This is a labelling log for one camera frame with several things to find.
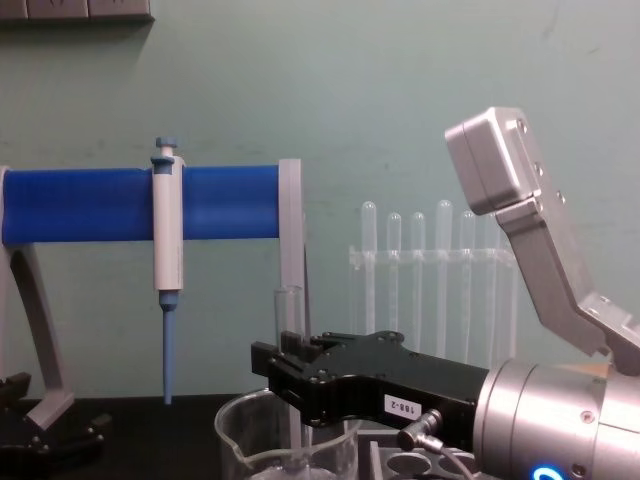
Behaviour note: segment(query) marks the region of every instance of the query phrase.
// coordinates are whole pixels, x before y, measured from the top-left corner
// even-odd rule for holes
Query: green wall
[[[525,110],[603,293],[640,311],[640,4],[627,1],[152,0],[150,27],[0,31],[0,161],[17,169],[304,161],[316,331],[347,328],[359,206],[433,213],[463,197],[443,131]],[[82,396],[159,394],[149,244],[39,246]],[[177,393],[234,392],[272,337],[275,241],[191,242]],[[9,371],[36,370],[14,290]],[[529,311],[525,358],[580,358]],[[36,382],[34,393],[38,393]]]

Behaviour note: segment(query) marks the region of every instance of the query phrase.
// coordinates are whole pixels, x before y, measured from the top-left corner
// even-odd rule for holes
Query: wall outlet
[[[58,20],[89,17],[87,0],[27,0],[29,19]]]
[[[151,19],[150,0],[89,0],[91,18]]]
[[[27,0],[0,0],[0,22],[27,18]]]

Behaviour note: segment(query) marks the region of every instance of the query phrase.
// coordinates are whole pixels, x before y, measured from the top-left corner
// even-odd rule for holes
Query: blue led light
[[[556,470],[549,467],[539,467],[533,471],[532,480],[564,480]]]

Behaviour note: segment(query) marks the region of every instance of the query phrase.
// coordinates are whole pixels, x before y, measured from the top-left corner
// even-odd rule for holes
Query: beaker rim
[[[345,441],[349,437],[353,436],[358,431],[358,429],[360,428],[360,425],[362,424],[362,422],[360,420],[348,420],[348,425],[345,425],[345,432],[342,435],[340,435],[339,437],[332,438],[331,440],[328,440],[326,442],[318,443],[316,445],[311,445],[311,446],[308,446],[308,447],[295,448],[295,449],[292,449],[292,448],[278,448],[278,449],[274,449],[274,450],[267,450],[267,451],[256,453],[255,455],[250,455],[250,456],[246,457],[242,453],[242,450],[240,449],[240,446],[236,442],[234,442],[231,438],[229,438],[228,435],[226,435],[224,433],[222,425],[221,425],[222,418],[224,417],[226,412],[228,412],[230,409],[232,409],[233,407],[235,407],[237,404],[239,404],[241,402],[244,402],[246,400],[250,400],[252,398],[257,398],[257,397],[261,397],[261,396],[269,396],[269,395],[275,395],[275,394],[271,390],[269,390],[268,388],[263,388],[263,389],[260,389],[260,390],[256,390],[256,391],[247,393],[245,395],[239,396],[239,397],[234,398],[233,400],[230,400],[229,402],[225,403],[222,406],[222,408],[220,408],[220,410],[218,410],[218,413],[216,413],[215,419],[213,421],[214,429],[215,429],[216,433],[218,434],[218,436],[220,437],[220,439],[222,441],[224,441],[229,447],[231,447],[231,450],[233,451],[233,454],[236,456],[236,458],[240,462],[243,462],[243,463],[259,462],[259,461],[264,460],[266,458],[287,456],[287,455],[291,455],[292,453],[304,453],[304,454],[312,455],[312,454],[314,454],[316,452],[319,452],[321,450],[325,450],[327,448],[334,447],[334,446],[340,444],[341,442]]]

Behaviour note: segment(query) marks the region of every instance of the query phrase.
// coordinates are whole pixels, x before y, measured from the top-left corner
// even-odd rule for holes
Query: test tube rack
[[[423,213],[411,215],[403,243],[402,216],[391,212],[384,249],[377,217],[365,202],[361,248],[349,251],[351,331],[400,331],[409,349],[486,368],[513,358],[520,272],[495,217],[465,210],[456,225],[442,200],[430,246]]]

